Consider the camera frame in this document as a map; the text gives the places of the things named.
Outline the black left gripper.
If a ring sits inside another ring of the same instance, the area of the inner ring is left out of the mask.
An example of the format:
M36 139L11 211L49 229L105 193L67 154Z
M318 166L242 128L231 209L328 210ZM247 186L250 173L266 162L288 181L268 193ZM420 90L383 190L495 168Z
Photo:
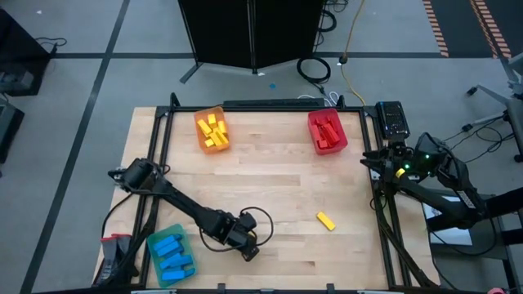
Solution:
M258 253L257 237L253 234L257 222L249 212L233 216L227 212L220 228L220 242L239 251L243 259L251 261Z

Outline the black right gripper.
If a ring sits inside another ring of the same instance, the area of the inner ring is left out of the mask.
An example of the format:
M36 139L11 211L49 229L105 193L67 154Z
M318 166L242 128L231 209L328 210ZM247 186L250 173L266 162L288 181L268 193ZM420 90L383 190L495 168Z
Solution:
M380 150L363 152L363 156L360 163L381 174L386 183L398 181L402 176L413 176L413 149L404 142L391 142Z

